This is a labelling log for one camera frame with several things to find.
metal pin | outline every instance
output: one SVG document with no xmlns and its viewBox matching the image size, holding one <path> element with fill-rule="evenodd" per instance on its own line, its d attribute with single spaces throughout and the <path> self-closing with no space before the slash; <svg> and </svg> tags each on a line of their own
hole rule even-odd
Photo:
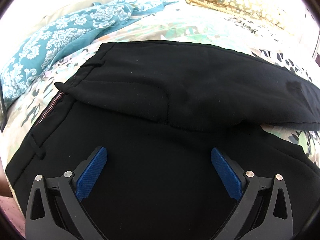
<svg viewBox="0 0 320 240">
<path fill-rule="evenodd" d="M 66 171 L 66 172 L 64 173 L 64 176 L 65 176 L 66 178 L 71 177 L 71 176 L 72 176 L 72 171 Z"/>
<path fill-rule="evenodd" d="M 249 177 L 252 178 L 254 176 L 254 173 L 252 171 L 246 171 L 245 174 Z"/>
<path fill-rule="evenodd" d="M 36 180 L 36 181 L 39 181 L 39 180 L 41 180 L 41 179 L 42 179 L 42 175 L 40 175 L 40 174 L 35 177 L 35 180 Z"/>
<path fill-rule="evenodd" d="M 280 175 L 280 174 L 277 174 L 277 175 L 276 175 L 276 178 L 277 178 L 278 180 L 283 180 L 283 177 L 282 177 L 282 175 Z"/>
</svg>

bed sheet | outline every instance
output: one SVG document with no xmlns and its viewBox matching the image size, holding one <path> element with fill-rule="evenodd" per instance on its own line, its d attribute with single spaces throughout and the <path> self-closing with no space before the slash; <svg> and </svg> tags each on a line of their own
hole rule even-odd
<svg viewBox="0 0 320 240">
<path fill-rule="evenodd" d="M 26 133 L 58 92 L 55 82 L 68 80 L 104 42 L 143 40 L 187 41 L 233 49 L 285 67 L 320 87 L 317 78 L 320 77 L 319 67 L 285 33 L 277 33 L 250 21 L 206 8 L 181 3 L 168 5 L 161 12 L 95 40 L 91 45 L 59 60 L 39 76 L 9 109 L 7 126 L 0 135 L 0 157 L 4 168 Z M 320 167 L 319 132 L 270 125 L 262 125 L 262 128 L 284 140 L 301 145 L 308 158 Z"/>
</svg>

